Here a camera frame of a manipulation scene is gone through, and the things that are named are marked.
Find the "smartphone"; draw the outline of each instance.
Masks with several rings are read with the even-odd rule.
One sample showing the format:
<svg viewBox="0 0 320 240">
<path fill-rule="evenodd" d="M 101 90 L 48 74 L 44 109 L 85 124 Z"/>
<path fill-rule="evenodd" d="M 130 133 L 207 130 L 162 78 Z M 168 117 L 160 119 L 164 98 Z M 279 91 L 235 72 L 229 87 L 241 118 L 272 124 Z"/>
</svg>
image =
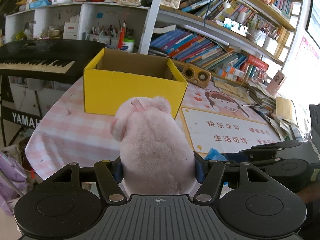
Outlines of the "smartphone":
<svg viewBox="0 0 320 240">
<path fill-rule="evenodd" d="M 248 27 L 238 23 L 230 18 L 225 18 L 223 22 L 223 27 L 232 30 L 235 33 L 238 33 L 242 36 L 247 36 Z"/>
</svg>

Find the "wooden speaker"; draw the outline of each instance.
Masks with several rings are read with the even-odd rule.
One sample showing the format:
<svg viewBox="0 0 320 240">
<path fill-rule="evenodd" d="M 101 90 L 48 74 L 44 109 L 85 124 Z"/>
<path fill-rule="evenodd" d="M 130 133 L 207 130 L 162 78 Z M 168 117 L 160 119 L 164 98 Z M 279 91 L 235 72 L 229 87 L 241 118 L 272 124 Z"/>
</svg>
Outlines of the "wooden speaker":
<svg viewBox="0 0 320 240">
<path fill-rule="evenodd" d="M 188 82 L 200 88 L 206 88 L 211 80 L 211 73 L 209 71 L 193 64 L 186 64 L 182 71 L 182 75 Z"/>
</svg>

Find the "gray ribbed plate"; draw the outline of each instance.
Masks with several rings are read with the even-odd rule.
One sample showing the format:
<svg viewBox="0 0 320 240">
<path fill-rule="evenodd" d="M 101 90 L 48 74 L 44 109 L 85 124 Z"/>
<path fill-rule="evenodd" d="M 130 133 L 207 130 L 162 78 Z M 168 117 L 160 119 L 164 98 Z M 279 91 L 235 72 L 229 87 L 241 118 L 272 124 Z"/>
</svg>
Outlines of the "gray ribbed plate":
<svg viewBox="0 0 320 240">
<path fill-rule="evenodd" d="M 227 228 L 213 209 L 187 196 L 138 196 L 122 206 L 107 208 L 101 220 L 70 240 L 248 240 Z M 287 240 L 301 239 L 297 235 Z"/>
</svg>

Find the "plush toy ear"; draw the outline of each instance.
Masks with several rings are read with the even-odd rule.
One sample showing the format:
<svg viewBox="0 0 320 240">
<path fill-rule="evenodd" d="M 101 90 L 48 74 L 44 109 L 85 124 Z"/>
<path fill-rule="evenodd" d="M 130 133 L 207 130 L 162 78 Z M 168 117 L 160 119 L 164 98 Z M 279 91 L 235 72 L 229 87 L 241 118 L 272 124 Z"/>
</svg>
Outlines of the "plush toy ear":
<svg viewBox="0 0 320 240">
<path fill-rule="evenodd" d="M 155 97 L 152 98 L 150 105 L 152 107 L 155 107 L 157 109 L 159 109 L 162 112 L 165 112 L 167 114 L 171 113 L 171 106 L 170 103 L 167 99 L 165 99 L 164 97 Z"/>
<path fill-rule="evenodd" d="M 115 118 L 110 124 L 110 133 L 112 137 L 118 141 L 121 142 L 124 136 L 124 133 L 127 128 L 127 119 L 126 118 Z"/>
</svg>

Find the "pink checkered tablecloth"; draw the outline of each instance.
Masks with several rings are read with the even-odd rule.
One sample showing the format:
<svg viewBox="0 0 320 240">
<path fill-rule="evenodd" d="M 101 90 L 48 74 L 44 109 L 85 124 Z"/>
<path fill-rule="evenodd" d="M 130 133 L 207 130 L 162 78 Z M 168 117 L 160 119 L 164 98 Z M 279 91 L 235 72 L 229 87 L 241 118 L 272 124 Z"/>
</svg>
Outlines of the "pink checkered tablecloth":
<svg viewBox="0 0 320 240">
<path fill-rule="evenodd" d="M 211 106 L 204 94 L 207 91 L 219 90 L 212 82 L 206 90 L 189 84 L 182 106 L 209 109 Z M 265 122 L 250 108 L 243 109 L 251 120 Z M 90 167 L 101 160 L 115 160 L 120 152 L 118 142 L 113 140 L 109 132 L 112 119 L 110 115 L 84 112 L 83 78 L 80 78 L 49 110 L 33 132 L 26 147 L 31 166 L 42 179 L 47 179 L 71 162 Z M 182 128 L 179 114 L 176 122 Z"/>
</svg>

